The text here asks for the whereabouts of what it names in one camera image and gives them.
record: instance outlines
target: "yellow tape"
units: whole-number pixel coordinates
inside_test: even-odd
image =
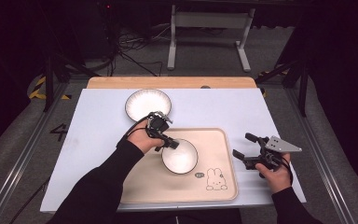
[[[45,82],[46,82],[46,76],[42,75],[42,77],[39,78],[36,85],[34,86],[34,90],[31,92],[31,94],[29,96],[30,99],[37,98],[37,99],[41,99],[41,100],[46,100],[46,98],[47,98],[46,94],[39,94],[39,90],[43,86],[43,83],[45,83]],[[61,97],[61,99],[70,100],[70,99],[72,99],[72,95],[63,95]]]
[[[263,94],[263,97],[266,98],[267,97],[266,89],[260,88],[260,90],[261,90],[261,94]]]

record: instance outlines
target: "floor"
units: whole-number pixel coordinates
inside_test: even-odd
[[[173,71],[165,67],[169,48],[167,34],[142,49],[129,50],[128,54],[162,76],[256,78],[260,72],[273,69],[292,31],[292,28],[279,27],[252,29],[245,45],[252,68],[250,73],[241,70],[233,47],[241,35],[237,30],[223,30],[217,34],[211,34],[209,30],[183,30],[178,36]],[[89,61],[88,66],[98,63],[101,62]],[[105,76],[110,71],[105,68],[99,73]],[[117,56],[113,76],[151,75],[137,64]],[[266,90],[266,104],[281,138],[304,149],[301,154],[294,155],[292,161],[307,198],[305,206],[323,223],[358,223],[358,177],[318,103],[313,83],[309,83],[307,117],[303,118],[296,107],[298,86],[284,89],[280,85],[281,79],[275,77],[259,87]],[[37,80],[30,85],[30,90]],[[0,223],[9,223],[35,192],[38,193],[15,223],[44,223],[50,219],[51,214],[39,212],[44,192],[38,189],[51,175],[65,137],[63,134],[60,139],[59,133],[51,131],[62,124],[68,129],[87,81],[84,75],[73,75],[67,84],[56,83],[56,96],[71,95],[70,100],[56,100],[53,107],[43,113],[44,100],[32,99],[0,138]],[[241,217],[242,223],[276,223],[273,205],[243,207]]]

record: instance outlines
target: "table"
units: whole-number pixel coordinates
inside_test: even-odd
[[[209,86],[213,89],[201,90],[201,86]],[[172,127],[222,128],[227,133],[230,148],[236,148],[247,156],[257,156],[259,146],[246,141],[244,139],[245,132],[256,135],[278,135],[261,91],[255,87],[255,82],[249,77],[94,77],[89,81],[88,88],[82,92],[79,99],[62,152],[42,202],[42,212],[55,212],[61,203],[60,200],[63,200],[72,188],[65,183],[68,178],[80,178],[112,153],[112,146],[116,144],[121,133],[124,133],[133,121],[129,118],[108,119],[108,117],[127,117],[123,109],[124,105],[117,108],[115,103],[125,104],[129,95],[143,88],[159,88],[172,98],[173,106],[170,113],[171,119],[174,120]],[[226,96],[225,101],[215,100],[223,96]],[[191,107],[188,106],[187,99],[189,98],[194,103]],[[217,105],[222,102],[227,106],[219,106],[216,109]],[[236,104],[235,110],[229,106],[232,103]],[[223,122],[222,114],[227,115],[227,119],[223,119]],[[115,128],[107,130],[101,125]],[[85,126],[88,127],[86,131],[82,130]],[[90,135],[93,135],[91,141],[85,139]],[[238,196],[234,200],[190,203],[122,203],[118,211],[228,208],[272,204],[267,182],[258,176],[258,172],[247,171],[241,161],[234,158],[232,160],[239,189]],[[306,199],[296,176],[293,187],[299,200],[304,203]]]
[[[167,65],[168,70],[173,70],[175,67],[176,27],[210,27],[242,29],[242,38],[241,41],[236,41],[236,48],[240,56],[243,71],[250,72],[251,66],[246,57],[244,46],[252,25],[254,14],[254,8],[251,8],[249,13],[180,12],[176,11],[176,6],[173,5],[171,17],[171,44]]]

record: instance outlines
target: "white table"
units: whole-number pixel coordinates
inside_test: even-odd
[[[62,152],[42,202],[42,212],[55,212],[76,181],[100,165],[115,150],[117,141],[133,121],[124,105],[138,89],[83,90]],[[172,101],[169,117],[173,128],[217,127],[224,130],[230,148],[246,156],[257,156],[259,145],[244,138],[245,133],[278,135],[259,89],[161,89]],[[150,211],[242,207],[271,204],[270,191],[257,171],[247,171],[232,158],[239,194],[232,201],[193,203],[121,204],[119,211]],[[295,176],[293,187],[301,202],[304,193]]]

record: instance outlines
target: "wooden tray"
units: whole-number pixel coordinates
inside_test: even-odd
[[[165,134],[194,145],[199,155],[196,167],[184,175],[174,174],[162,162],[161,151],[152,149],[127,176],[122,203],[226,201],[237,196],[227,138],[221,129],[169,129]]]

